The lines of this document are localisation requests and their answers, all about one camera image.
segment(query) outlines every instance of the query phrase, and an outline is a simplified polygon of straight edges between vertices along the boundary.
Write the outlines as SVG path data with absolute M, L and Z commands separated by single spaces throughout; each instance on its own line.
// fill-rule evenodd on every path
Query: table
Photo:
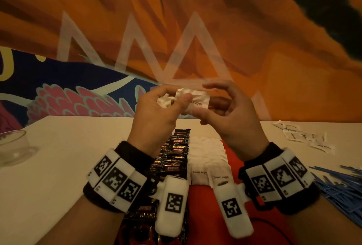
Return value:
M 86 174 L 93 165 L 109 148 L 128 137 L 132 121 L 48 116 L 25 127 L 30 145 L 39 150 L 24 163 L 0 168 L 0 243 L 36 243 L 81 196 Z M 291 123 L 308 132 L 326 131 L 328 141 L 337 147 L 336 155 L 290 142 L 272 122 L 261 122 L 270 141 L 290 148 L 305 165 L 341 172 L 339 165 L 362 166 L 362 124 Z M 191 136 L 220 138 L 212 127 L 201 126 L 196 119 L 178 119 L 176 128 L 191 128 Z

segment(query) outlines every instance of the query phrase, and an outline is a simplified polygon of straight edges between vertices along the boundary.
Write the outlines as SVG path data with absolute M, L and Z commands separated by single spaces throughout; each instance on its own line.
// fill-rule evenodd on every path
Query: hand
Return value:
M 157 99 L 166 93 L 175 95 L 178 87 L 161 86 L 138 99 L 137 110 L 133 119 L 128 143 L 155 158 L 159 155 L 161 146 L 171 136 L 176 127 L 176 119 L 192 101 L 192 94 L 179 97 L 169 108 L 162 108 Z
M 236 156 L 247 161 L 259 156 L 269 145 L 261 128 L 253 102 L 232 81 L 215 81 L 203 84 L 206 89 L 223 89 L 230 99 L 211 97 L 209 109 L 194 108 L 191 114 L 210 124 Z

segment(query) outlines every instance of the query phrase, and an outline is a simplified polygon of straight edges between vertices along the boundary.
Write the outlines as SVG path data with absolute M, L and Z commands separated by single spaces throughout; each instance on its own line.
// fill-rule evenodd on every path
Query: wristband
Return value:
M 158 180 L 148 172 L 153 158 L 122 141 L 110 149 L 89 172 L 84 196 L 98 207 L 112 212 L 137 210 Z
M 289 149 L 270 143 L 257 158 L 239 169 L 245 192 L 260 211 L 274 206 L 285 215 L 293 215 L 316 202 L 320 190 L 313 175 Z M 256 197 L 264 202 L 261 206 Z

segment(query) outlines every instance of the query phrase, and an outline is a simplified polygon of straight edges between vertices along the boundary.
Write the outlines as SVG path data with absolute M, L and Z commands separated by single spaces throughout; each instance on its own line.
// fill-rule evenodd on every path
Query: person's right hand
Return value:
M 209 109 L 194 108 L 191 113 L 210 124 L 236 156 L 247 161 L 259 156 L 269 145 L 253 102 L 232 81 L 222 80 L 202 85 L 206 89 L 223 89 L 230 99 L 211 96 Z

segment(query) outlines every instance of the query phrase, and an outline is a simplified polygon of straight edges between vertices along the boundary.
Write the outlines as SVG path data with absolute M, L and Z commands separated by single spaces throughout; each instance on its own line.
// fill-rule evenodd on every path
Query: clear glass bowl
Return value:
M 19 164 L 35 153 L 29 146 L 26 131 L 10 131 L 0 133 L 0 166 Z

